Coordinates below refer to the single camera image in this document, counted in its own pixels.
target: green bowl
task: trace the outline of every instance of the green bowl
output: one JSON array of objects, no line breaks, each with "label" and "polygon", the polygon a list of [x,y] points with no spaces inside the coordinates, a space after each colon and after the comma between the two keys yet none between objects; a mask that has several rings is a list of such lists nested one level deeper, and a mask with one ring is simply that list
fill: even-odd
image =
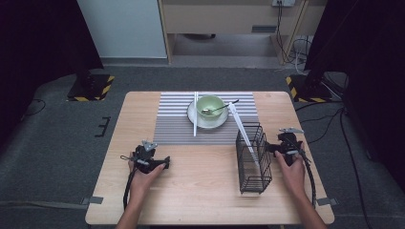
[{"label": "green bowl", "polygon": [[223,107],[224,105],[225,104],[223,100],[216,95],[205,95],[199,98],[199,100],[197,101],[197,112],[202,119],[207,121],[215,121],[223,114],[224,108],[221,108],[220,110],[214,111],[210,114],[203,113],[203,110],[208,109],[210,111],[213,111],[215,109]]}]

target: black wire basket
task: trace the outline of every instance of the black wire basket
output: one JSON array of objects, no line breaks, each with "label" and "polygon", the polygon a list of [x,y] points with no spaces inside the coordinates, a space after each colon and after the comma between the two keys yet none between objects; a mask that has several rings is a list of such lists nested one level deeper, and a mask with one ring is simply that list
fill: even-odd
[{"label": "black wire basket", "polygon": [[260,123],[244,123],[251,148],[246,145],[241,131],[236,138],[239,185],[243,192],[263,193],[271,182],[271,155],[266,151],[266,134]]}]

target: yellow and black hazard tape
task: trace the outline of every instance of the yellow and black hazard tape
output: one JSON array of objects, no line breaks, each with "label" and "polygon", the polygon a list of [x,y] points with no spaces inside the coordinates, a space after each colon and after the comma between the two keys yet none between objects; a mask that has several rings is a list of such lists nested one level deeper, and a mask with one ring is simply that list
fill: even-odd
[{"label": "yellow and black hazard tape", "polygon": [[286,78],[289,90],[291,91],[291,96],[294,102],[330,102],[329,98],[320,98],[320,97],[303,97],[297,93],[294,85],[292,84],[291,77]]},{"label": "yellow and black hazard tape", "polygon": [[110,91],[114,78],[115,77],[112,75],[110,75],[110,77],[108,77],[108,79],[105,82],[105,85],[103,87],[102,93],[99,96],[73,96],[73,97],[69,97],[68,100],[69,101],[79,101],[79,102],[104,100],[105,96],[107,96],[107,93]]}]

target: white chopstick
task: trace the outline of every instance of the white chopstick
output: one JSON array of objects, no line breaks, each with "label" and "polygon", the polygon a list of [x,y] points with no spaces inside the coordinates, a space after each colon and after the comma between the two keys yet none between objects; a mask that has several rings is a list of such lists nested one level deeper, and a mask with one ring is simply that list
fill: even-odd
[{"label": "white chopstick", "polygon": [[[239,117],[238,112],[236,111],[235,105],[232,102],[229,102],[228,108],[232,112],[233,118],[235,118],[236,124],[238,124],[239,131],[241,131],[242,137],[244,138],[247,148],[249,149],[253,158],[257,158],[255,156],[253,148],[251,147],[249,137],[246,134],[244,124],[242,123],[241,118]],[[259,162],[257,160],[255,160],[255,162],[256,162],[256,165],[259,166]]]},{"label": "white chopstick", "polygon": [[197,100],[199,99],[199,93],[194,92],[194,136],[197,135]]}]

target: metal spoon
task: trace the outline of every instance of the metal spoon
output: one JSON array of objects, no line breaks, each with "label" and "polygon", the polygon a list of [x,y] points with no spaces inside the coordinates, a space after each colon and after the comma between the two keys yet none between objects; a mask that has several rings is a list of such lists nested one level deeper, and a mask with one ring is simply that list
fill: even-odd
[{"label": "metal spoon", "polygon": [[[236,100],[233,101],[232,103],[237,103],[237,102],[239,102],[239,99],[236,99]],[[203,109],[203,110],[202,110],[202,113],[205,114],[205,115],[211,115],[213,112],[218,111],[218,110],[220,110],[220,109],[222,109],[222,108],[225,108],[225,107],[227,107],[227,106],[229,106],[229,104],[226,104],[226,105],[224,105],[224,106],[222,106],[222,107],[220,107],[220,108],[214,109],[214,110]]]}]

